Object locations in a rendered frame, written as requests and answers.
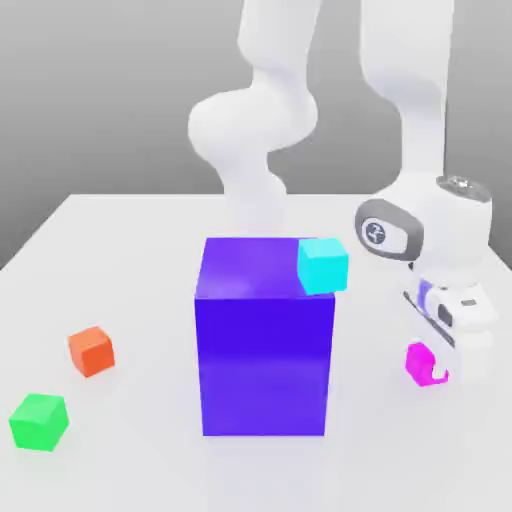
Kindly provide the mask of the large purple box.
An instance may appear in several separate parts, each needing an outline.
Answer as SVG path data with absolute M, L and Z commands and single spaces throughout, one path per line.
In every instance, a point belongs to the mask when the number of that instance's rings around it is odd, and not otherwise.
M 333 294 L 308 295 L 296 238 L 209 237 L 194 297 L 206 436 L 322 436 Z

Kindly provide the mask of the small orange cube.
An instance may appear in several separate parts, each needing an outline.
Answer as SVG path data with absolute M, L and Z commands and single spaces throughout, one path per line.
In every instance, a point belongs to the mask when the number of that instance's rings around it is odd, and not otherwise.
M 115 365 L 113 344 L 100 327 L 89 327 L 68 337 L 74 366 L 86 378 Z

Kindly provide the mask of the small green cube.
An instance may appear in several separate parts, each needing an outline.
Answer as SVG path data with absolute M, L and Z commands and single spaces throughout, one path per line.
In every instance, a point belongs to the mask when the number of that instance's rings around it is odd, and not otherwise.
M 17 448 L 52 452 L 69 426 L 62 396 L 29 393 L 8 419 Z

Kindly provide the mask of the small cyan cube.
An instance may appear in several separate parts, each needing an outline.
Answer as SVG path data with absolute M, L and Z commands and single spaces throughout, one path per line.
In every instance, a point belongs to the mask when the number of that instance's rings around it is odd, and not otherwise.
M 298 242 L 297 274 L 308 295 L 347 289 L 349 254 L 337 238 L 304 238 Z

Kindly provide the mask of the small magenta cube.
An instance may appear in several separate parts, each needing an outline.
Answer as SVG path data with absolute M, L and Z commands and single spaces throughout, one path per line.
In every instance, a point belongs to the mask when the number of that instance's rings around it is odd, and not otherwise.
M 449 371 L 444 370 L 441 377 L 434 376 L 436 357 L 434 353 L 422 342 L 415 342 L 408 346 L 405 360 L 405 369 L 414 382 L 420 387 L 444 384 L 449 380 Z

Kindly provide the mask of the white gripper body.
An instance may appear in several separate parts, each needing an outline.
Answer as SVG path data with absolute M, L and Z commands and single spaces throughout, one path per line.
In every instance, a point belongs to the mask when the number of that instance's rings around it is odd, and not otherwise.
M 458 374 L 457 354 L 445 333 L 413 304 L 407 291 L 403 292 L 403 296 L 412 311 L 413 339 L 425 344 L 435 356 L 433 373 L 444 374 L 448 371 L 450 374 Z

